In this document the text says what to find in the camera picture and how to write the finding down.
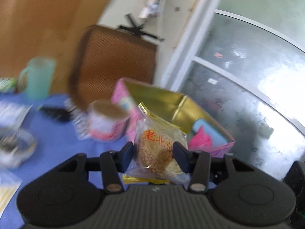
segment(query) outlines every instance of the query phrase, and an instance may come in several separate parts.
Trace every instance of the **white object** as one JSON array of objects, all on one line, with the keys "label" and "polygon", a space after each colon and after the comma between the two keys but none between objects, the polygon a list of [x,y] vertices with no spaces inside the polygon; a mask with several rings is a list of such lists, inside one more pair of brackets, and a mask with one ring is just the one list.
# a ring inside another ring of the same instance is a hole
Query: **white object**
[{"label": "white object", "polygon": [[127,128],[129,114],[110,100],[92,102],[88,108],[89,133],[98,140],[117,140]]},{"label": "white object", "polygon": [[208,79],[208,83],[213,84],[213,85],[216,85],[216,84],[218,83],[218,81],[215,80],[215,79],[213,79],[213,78],[209,78],[209,79]]},{"label": "white object", "polygon": [[17,130],[32,106],[0,101],[0,126]]},{"label": "white object", "polygon": [[158,16],[158,14],[162,14],[164,3],[165,0],[147,0],[138,17],[140,19],[147,19],[150,15]]}]

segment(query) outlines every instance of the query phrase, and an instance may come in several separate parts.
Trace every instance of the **plastic wrapper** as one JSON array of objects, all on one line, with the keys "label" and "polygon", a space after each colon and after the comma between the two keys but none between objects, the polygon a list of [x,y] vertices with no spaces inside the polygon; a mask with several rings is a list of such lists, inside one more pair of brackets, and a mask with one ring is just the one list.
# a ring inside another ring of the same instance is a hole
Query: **plastic wrapper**
[{"label": "plastic wrapper", "polygon": [[174,183],[186,183],[189,176],[183,173],[173,158],[173,143],[179,141],[187,148],[186,134],[177,126],[150,112],[141,103],[144,117],[137,121],[135,132],[136,167],[131,176],[167,179]]},{"label": "plastic wrapper", "polygon": [[0,78],[0,93],[15,93],[16,83],[15,78]]}]

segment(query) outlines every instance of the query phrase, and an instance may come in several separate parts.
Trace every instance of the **blue tablecloth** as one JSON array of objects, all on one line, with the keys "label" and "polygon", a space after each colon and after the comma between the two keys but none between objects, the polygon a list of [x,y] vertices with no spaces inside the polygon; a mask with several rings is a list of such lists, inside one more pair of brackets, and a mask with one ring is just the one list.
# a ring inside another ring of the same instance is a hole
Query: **blue tablecloth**
[{"label": "blue tablecloth", "polygon": [[[67,95],[53,95],[42,102],[35,102],[26,116],[22,128],[28,130],[36,138],[38,145],[32,157],[12,172],[22,179],[22,184],[0,219],[0,229],[19,229],[23,220],[16,207],[16,197],[27,183],[36,179],[56,165],[79,152],[88,157],[97,157],[108,150],[119,150],[126,143],[125,138],[112,143],[102,143],[92,139],[79,140],[71,122],[61,124],[36,112],[39,105],[63,106]],[[31,105],[23,94],[0,95],[0,100]],[[102,187],[100,172],[90,173],[89,181],[97,187]]]}]

